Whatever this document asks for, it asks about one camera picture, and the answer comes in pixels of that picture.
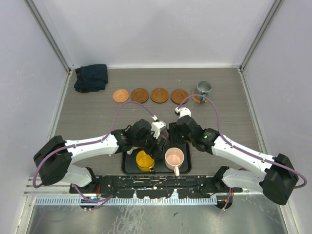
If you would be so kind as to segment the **pink ceramic mug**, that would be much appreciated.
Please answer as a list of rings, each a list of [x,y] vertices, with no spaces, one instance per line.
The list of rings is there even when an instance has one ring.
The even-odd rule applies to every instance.
[[[176,147],[168,149],[165,153],[165,165],[174,172],[175,176],[180,176],[179,168],[184,162],[184,159],[184,153]]]

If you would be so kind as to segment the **woven rattan coaster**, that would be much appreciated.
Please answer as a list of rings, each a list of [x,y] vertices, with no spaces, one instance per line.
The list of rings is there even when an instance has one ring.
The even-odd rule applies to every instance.
[[[129,98],[129,93],[125,89],[118,89],[113,93],[113,100],[117,103],[126,102]]]
[[[207,103],[208,101],[205,99],[205,98],[202,98],[202,97],[198,97],[198,96],[195,96],[195,90],[192,91],[192,99],[193,101],[199,103],[199,104],[203,104],[203,103]]]

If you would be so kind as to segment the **white ceramic mug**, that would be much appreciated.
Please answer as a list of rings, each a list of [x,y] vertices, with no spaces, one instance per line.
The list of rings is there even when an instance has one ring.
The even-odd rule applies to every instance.
[[[137,147],[132,147],[130,150],[127,151],[127,154],[131,155],[133,153],[133,151],[136,149],[137,149]]]

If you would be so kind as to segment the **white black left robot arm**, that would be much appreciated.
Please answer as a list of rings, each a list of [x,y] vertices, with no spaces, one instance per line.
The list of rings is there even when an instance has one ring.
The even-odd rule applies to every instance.
[[[161,133],[165,130],[163,121],[150,123],[141,119],[125,129],[95,138],[64,140],[62,136],[55,136],[34,156],[35,176],[40,177],[41,183],[33,186],[50,186],[62,181],[93,193],[98,187],[97,177],[91,168],[76,166],[76,162],[99,155],[131,154],[136,149],[143,149],[150,156],[160,156],[164,143]]]

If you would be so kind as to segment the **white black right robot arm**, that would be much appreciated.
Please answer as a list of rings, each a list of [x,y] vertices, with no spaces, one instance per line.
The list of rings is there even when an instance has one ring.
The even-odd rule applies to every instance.
[[[283,154],[266,155],[244,147],[223,136],[219,131],[203,129],[190,116],[174,123],[177,139],[192,144],[200,152],[228,159],[243,171],[229,167],[220,168],[214,175],[214,187],[219,192],[228,188],[246,188],[262,192],[270,201],[286,205],[297,182],[298,175],[290,159]]]

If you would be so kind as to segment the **brown wooden coaster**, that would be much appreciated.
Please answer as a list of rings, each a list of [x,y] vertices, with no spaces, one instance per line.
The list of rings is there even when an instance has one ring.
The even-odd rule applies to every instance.
[[[164,88],[155,88],[151,92],[151,99],[153,102],[162,104],[165,103],[169,98],[169,93]]]
[[[136,88],[131,92],[131,100],[145,103],[149,99],[149,92],[144,88]]]
[[[184,89],[175,89],[171,92],[171,101],[175,104],[180,104],[189,94]]]

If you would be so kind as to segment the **purple glass cup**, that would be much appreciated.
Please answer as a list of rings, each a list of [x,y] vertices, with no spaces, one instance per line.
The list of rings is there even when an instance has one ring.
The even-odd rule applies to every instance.
[[[169,137],[168,131],[166,129],[162,130],[160,133],[160,137],[164,139],[163,146],[165,146],[168,143],[168,137]]]

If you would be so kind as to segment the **grey ceramic mug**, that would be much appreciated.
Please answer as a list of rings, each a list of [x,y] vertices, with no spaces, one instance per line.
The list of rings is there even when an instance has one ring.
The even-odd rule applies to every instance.
[[[207,81],[201,81],[197,84],[195,94],[200,95],[197,96],[197,99],[199,100],[200,103],[205,103],[207,101],[205,97],[209,96],[211,89],[212,86]]]

